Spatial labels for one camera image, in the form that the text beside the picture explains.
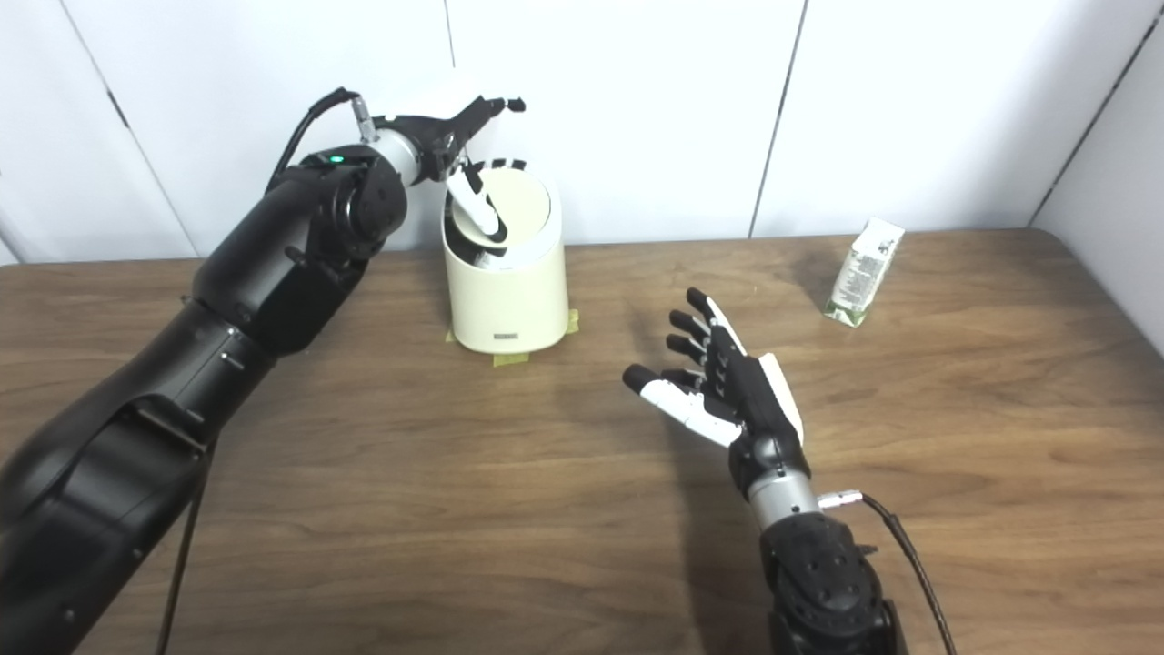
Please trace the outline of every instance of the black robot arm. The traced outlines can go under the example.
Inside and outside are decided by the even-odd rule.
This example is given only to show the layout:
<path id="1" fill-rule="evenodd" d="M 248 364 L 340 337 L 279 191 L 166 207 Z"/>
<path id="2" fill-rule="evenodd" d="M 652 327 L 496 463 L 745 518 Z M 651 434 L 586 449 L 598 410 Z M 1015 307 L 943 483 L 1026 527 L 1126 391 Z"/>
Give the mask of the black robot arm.
<path id="1" fill-rule="evenodd" d="M 342 101 L 359 105 L 363 142 L 288 166 L 311 120 Z M 419 175 L 433 159 L 423 143 L 368 130 L 360 107 L 342 88 L 312 107 L 173 320 L 0 470 L 0 653 L 72 653 L 201 489 L 226 422 L 307 348 L 404 221 L 405 186 L 439 177 Z M 426 134 L 463 147 L 491 115 L 430 119 Z"/>

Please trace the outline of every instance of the yellow tape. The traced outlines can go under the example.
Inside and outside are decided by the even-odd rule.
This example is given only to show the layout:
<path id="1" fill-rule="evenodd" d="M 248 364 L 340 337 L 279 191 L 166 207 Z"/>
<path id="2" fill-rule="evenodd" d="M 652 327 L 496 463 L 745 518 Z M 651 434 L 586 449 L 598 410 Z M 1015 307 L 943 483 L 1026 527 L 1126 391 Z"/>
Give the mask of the yellow tape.
<path id="1" fill-rule="evenodd" d="M 530 362 L 530 354 L 519 353 L 516 355 L 495 355 L 494 356 L 494 369 L 498 366 L 509 366 L 510 364 L 525 364 Z"/>

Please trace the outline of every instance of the robot finger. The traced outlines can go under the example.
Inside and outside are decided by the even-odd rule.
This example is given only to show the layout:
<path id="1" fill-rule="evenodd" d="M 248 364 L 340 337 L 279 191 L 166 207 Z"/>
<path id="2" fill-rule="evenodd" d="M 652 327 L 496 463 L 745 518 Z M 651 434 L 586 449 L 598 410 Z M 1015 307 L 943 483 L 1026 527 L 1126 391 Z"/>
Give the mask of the robot finger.
<path id="1" fill-rule="evenodd" d="M 747 355 L 747 351 L 744 350 L 744 344 L 740 343 L 739 337 L 736 335 L 736 330 L 732 329 L 728 316 L 719 309 L 719 305 L 716 304 L 716 300 L 711 299 L 711 296 L 704 293 L 695 286 L 691 286 L 687 290 L 687 301 L 695 308 L 700 309 L 700 313 L 708 319 L 708 325 L 711 327 L 723 327 L 723 329 L 731 337 L 736 349 L 739 350 L 739 354 L 744 356 Z"/>
<path id="2" fill-rule="evenodd" d="M 711 336 L 711 329 L 707 322 L 677 308 L 670 312 L 670 323 L 689 334 L 696 342 L 705 343 Z"/>
<path id="3" fill-rule="evenodd" d="M 688 430 L 724 448 L 743 433 L 738 423 L 708 414 L 703 408 L 703 394 L 686 393 L 645 366 L 632 364 L 623 373 L 623 383 Z"/>
<path id="4" fill-rule="evenodd" d="M 708 364 L 708 351 L 703 348 L 703 344 L 696 342 L 691 337 L 667 335 L 667 349 L 675 351 L 679 355 L 686 355 L 700 366 L 705 366 Z"/>
<path id="5" fill-rule="evenodd" d="M 708 383 L 708 378 L 698 371 L 691 371 L 689 369 L 666 369 L 660 371 L 659 375 L 663 380 L 679 385 L 684 390 L 690 390 L 695 393 L 707 392 L 705 385 Z"/>

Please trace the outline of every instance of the cable connector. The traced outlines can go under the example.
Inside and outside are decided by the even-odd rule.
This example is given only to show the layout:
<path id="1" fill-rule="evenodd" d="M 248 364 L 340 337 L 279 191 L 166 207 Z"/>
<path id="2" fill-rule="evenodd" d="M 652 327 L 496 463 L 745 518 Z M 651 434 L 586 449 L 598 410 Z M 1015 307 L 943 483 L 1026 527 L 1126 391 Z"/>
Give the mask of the cable connector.
<path id="1" fill-rule="evenodd" d="M 360 126 L 360 141 L 364 143 L 375 143 L 379 141 L 379 134 L 376 134 L 376 124 L 371 120 L 371 114 L 368 113 L 368 105 L 363 101 L 363 98 L 356 95 L 352 99 L 352 111 L 356 114 L 356 124 Z"/>
<path id="2" fill-rule="evenodd" d="M 864 498 L 865 494 L 857 490 L 849 490 L 818 496 L 816 497 L 816 504 L 821 506 L 821 510 L 836 510 L 837 507 L 860 503 Z"/>

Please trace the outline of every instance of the wall seam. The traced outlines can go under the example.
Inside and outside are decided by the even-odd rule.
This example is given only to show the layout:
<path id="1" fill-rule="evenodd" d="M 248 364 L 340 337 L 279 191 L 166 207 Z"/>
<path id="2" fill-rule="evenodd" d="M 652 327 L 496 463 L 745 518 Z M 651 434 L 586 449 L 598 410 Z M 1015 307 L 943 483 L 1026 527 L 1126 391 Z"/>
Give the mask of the wall seam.
<path id="1" fill-rule="evenodd" d="M 1162 16 L 1164 16 L 1164 5 L 1162 5 L 1156 12 L 1156 17 L 1152 19 L 1151 24 L 1148 26 L 1148 30 L 1144 31 L 1144 35 L 1140 38 L 1140 43 L 1136 44 L 1136 49 L 1131 51 L 1131 56 L 1128 57 L 1128 62 L 1123 64 L 1123 69 L 1120 70 L 1120 74 L 1115 77 L 1115 83 L 1112 84 L 1112 88 L 1108 90 L 1107 95 L 1103 97 L 1103 101 L 1100 102 L 1099 108 L 1095 109 L 1095 114 L 1087 123 L 1087 127 L 1084 128 L 1084 133 L 1079 136 L 1079 140 L 1076 141 L 1074 147 L 1071 148 L 1071 154 L 1067 155 L 1066 161 L 1063 162 L 1063 166 L 1059 168 L 1059 172 L 1055 176 L 1055 179 L 1051 180 L 1051 185 L 1046 188 L 1046 192 L 1043 193 L 1043 199 L 1038 201 L 1038 206 L 1035 207 L 1035 212 L 1030 214 L 1030 220 L 1027 221 L 1027 227 L 1032 227 L 1035 225 L 1035 220 L 1038 218 L 1039 212 L 1042 212 L 1043 207 L 1046 206 L 1046 201 L 1051 199 L 1055 187 L 1063 180 L 1063 176 L 1066 175 L 1067 169 L 1071 168 L 1071 162 L 1076 159 L 1076 155 L 1078 155 L 1080 148 L 1083 148 L 1084 141 L 1091 136 L 1092 129 L 1095 127 L 1095 123 L 1099 122 L 1100 115 L 1102 115 L 1103 111 L 1107 109 L 1108 102 L 1112 101 L 1116 90 L 1120 88 L 1120 84 L 1123 83 L 1123 78 L 1128 74 L 1128 71 L 1131 70 L 1131 65 L 1136 63 L 1136 58 L 1140 57 L 1140 51 L 1143 50 L 1144 43 L 1148 43 L 1152 33 L 1156 31 L 1156 26 L 1159 24 Z"/>
<path id="2" fill-rule="evenodd" d="M 796 65 L 796 50 L 800 48 L 800 37 L 804 31 L 804 16 L 808 15 L 809 0 L 804 0 L 801 6 L 800 22 L 796 23 L 796 37 L 793 40 L 793 52 L 788 58 L 788 70 L 785 72 L 785 86 L 780 90 L 780 104 L 776 105 L 776 120 L 772 123 L 772 137 L 768 140 L 768 156 L 764 159 L 764 170 L 760 172 L 760 187 L 755 191 L 755 206 L 752 208 L 752 222 L 747 226 L 747 237 L 751 238 L 755 232 L 755 219 L 760 215 L 760 200 L 764 198 L 764 187 L 768 180 L 768 166 L 772 165 L 772 151 L 776 145 L 776 133 L 780 130 L 780 118 L 785 113 L 785 100 L 788 99 L 788 86 L 793 80 L 793 66 Z"/>
<path id="3" fill-rule="evenodd" d="M 77 21 L 73 20 L 72 14 L 69 12 L 69 6 L 65 5 L 65 0 L 58 0 L 61 9 L 65 13 L 65 19 L 69 20 L 70 27 L 72 27 L 73 34 L 77 36 L 77 41 L 80 42 L 81 49 L 85 50 L 85 55 L 88 56 L 88 62 L 93 66 L 93 72 L 97 73 L 98 79 L 101 80 L 101 86 L 105 87 L 105 92 L 108 93 L 109 99 L 113 101 L 113 106 L 118 109 L 118 114 L 121 116 L 121 121 L 126 126 L 126 130 L 129 131 L 129 137 L 134 141 L 134 147 L 137 149 L 137 154 L 141 155 L 142 161 L 146 162 L 146 170 L 149 171 L 150 177 L 154 179 L 154 184 L 157 185 L 157 190 L 162 193 L 162 198 L 165 200 L 168 207 L 170 207 L 170 213 L 173 214 L 173 219 L 178 222 L 178 228 L 182 229 L 182 235 L 185 236 L 186 243 L 190 245 L 190 251 L 193 255 L 201 256 L 198 251 L 198 247 L 194 245 L 194 240 L 190 235 L 190 229 L 186 228 L 186 223 L 182 220 L 182 215 L 178 213 L 178 208 L 173 206 L 173 200 L 170 194 L 166 193 L 165 186 L 162 184 L 162 178 L 158 177 L 157 170 L 154 169 L 154 162 L 149 159 L 146 154 L 146 149 L 142 148 L 141 141 L 137 140 L 137 134 L 134 131 L 133 127 L 129 127 L 129 122 L 126 120 L 125 114 L 121 113 L 121 107 L 116 104 L 116 97 L 113 93 L 113 88 L 109 87 L 108 80 L 105 79 L 105 74 L 101 72 L 101 66 L 97 64 L 97 58 L 93 56 L 93 51 L 90 50 L 88 43 L 85 42 L 85 37 L 81 36 L 80 29 L 77 27 Z"/>

